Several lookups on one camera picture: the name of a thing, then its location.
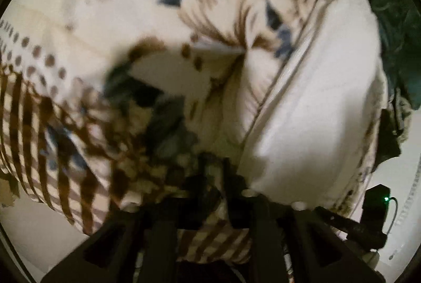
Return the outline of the white knit sweater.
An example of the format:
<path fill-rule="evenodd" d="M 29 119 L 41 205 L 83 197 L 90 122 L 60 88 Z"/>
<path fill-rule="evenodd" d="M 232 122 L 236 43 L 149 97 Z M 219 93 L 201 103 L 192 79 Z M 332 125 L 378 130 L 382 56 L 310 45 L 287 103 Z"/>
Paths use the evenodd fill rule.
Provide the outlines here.
<path fill-rule="evenodd" d="M 248 51 L 193 126 L 252 190 L 346 215 L 373 169 L 386 90 L 368 0 L 316 0 L 289 58 Z"/>

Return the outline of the pile of dark clothes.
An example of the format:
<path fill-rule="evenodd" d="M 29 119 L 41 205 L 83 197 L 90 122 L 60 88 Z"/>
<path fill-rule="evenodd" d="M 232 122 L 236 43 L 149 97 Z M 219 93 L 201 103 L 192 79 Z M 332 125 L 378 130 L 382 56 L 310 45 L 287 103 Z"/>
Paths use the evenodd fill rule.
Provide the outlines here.
<path fill-rule="evenodd" d="M 401 145 L 408 140 L 412 120 L 412 107 L 400 88 L 395 88 L 388 101 L 388 107 L 380 116 L 378 145 L 373 172 L 378 166 L 401 155 Z"/>

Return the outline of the floral bed blanket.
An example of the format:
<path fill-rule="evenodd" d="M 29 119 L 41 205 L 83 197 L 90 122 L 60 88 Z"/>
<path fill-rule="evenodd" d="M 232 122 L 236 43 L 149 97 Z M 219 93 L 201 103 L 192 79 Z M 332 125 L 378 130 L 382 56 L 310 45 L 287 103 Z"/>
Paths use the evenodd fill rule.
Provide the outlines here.
<path fill-rule="evenodd" d="M 1 178 L 86 235 L 172 165 L 220 161 L 194 109 L 252 49 L 286 60 L 316 0 L 12 0 L 1 18 Z"/>

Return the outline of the dark green plush blanket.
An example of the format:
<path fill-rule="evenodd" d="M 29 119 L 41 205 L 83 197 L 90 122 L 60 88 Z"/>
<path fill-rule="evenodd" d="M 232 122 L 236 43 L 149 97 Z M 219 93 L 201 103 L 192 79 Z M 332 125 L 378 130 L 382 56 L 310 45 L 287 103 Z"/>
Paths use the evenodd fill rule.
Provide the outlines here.
<path fill-rule="evenodd" d="M 400 89 L 412 109 L 420 108 L 420 13 L 412 0 L 369 0 L 378 18 L 389 92 Z"/>

